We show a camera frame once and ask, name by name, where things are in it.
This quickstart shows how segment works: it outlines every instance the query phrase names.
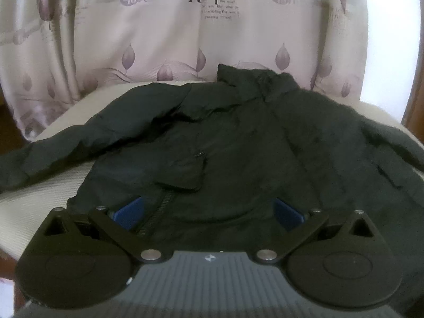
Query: blue part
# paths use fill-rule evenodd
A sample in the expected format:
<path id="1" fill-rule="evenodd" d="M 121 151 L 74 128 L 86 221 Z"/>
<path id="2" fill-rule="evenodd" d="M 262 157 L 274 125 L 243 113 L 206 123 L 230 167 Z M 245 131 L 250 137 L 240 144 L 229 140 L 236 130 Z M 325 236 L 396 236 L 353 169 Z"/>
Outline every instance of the blue part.
<path id="1" fill-rule="evenodd" d="M 274 201 L 274 216 L 287 232 L 305 222 L 305 217 L 280 199 Z"/>
<path id="2" fill-rule="evenodd" d="M 140 197 L 113 214 L 112 220 L 130 230 L 141 220 L 144 214 L 144 201 Z"/>

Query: triangular hole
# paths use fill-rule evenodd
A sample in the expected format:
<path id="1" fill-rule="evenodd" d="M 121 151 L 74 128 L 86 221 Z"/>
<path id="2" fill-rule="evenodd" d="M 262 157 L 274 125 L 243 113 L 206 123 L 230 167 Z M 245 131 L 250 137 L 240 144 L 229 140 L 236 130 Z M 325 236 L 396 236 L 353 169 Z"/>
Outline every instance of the triangular hole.
<path id="1" fill-rule="evenodd" d="M 369 229 L 367 223 L 364 220 L 357 220 L 355 225 L 351 229 L 350 233 L 352 235 L 357 235 L 359 237 L 372 238 L 374 235 Z"/>
<path id="2" fill-rule="evenodd" d="M 100 239 L 99 231 L 92 224 L 80 221 L 75 222 L 75 224 L 82 235 L 92 239 Z"/>
<path id="3" fill-rule="evenodd" d="M 340 231 L 341 227 L 342 225 L 332 225 L 332 226 L 324 227 L 323 229 L 320 230 L 317 239 L 321 241 L 321 240 L 328 240 L 328 239 L 334 238 L 336 234 Z"/>
<path id="4" fill-rule="evenodd" d="M 51 235 L 62 235 L 63 233 L 65 233 L 65 228 L 62 220 L 60 218 L 54 218 L 44 235 L 48 237 Z"/>

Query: logo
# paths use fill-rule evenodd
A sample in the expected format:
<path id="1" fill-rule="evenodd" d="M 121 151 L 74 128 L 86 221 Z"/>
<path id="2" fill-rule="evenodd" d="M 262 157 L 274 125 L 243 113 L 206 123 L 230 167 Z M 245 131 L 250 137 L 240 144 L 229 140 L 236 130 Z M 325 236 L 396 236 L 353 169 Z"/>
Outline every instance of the logo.
<path id="1" fill-rule="evenodd" d="M 207 256 L 205 256 L 205 260 L 207 260 L 208 262 L 213 262 L 216 259 L 217 258 L 214 255 L 207 255 Z"/>

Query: metal screw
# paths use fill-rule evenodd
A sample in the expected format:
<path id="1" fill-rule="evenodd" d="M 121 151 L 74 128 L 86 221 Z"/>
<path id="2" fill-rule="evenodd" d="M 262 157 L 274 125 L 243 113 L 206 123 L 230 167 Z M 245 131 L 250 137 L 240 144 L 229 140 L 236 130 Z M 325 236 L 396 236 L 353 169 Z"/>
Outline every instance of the metal screw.
<path id="1" fill-rule="evenodd" d="M 141 258 L 143 258 L 145 261 L 157 261 L 161 257 L 162 254 L 159 250 L 149 249 L 144 250 L 141 253 Z"/>
<path id="2" fill-rule="evenodd" d="M 277 252 L 272 250 L 259 250 L 256 252 L 256 257 L 262 261 L 272 261 L 277 258 Z"/>

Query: black jacket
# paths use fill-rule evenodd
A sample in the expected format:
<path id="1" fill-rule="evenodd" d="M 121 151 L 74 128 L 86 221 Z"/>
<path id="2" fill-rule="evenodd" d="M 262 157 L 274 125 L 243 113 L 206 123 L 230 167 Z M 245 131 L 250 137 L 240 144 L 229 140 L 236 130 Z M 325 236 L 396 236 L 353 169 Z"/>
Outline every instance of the black jacket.
<path id="1" fill-rule="evenodd" d="M 159 248 L 271 248 L 285 232 L 275 197 L 301 211 L 363 209 L 403 267 L 394 307 L 423 293 L 424 185 L 411 165 L 424 170 L 424 151 L 288 74 L 219 65 L 215 83 L 134 88 L 85 125 L 0 157 L 0 191 L 93 157 L 68 209 L 141 196 L 138 235 Z"/>

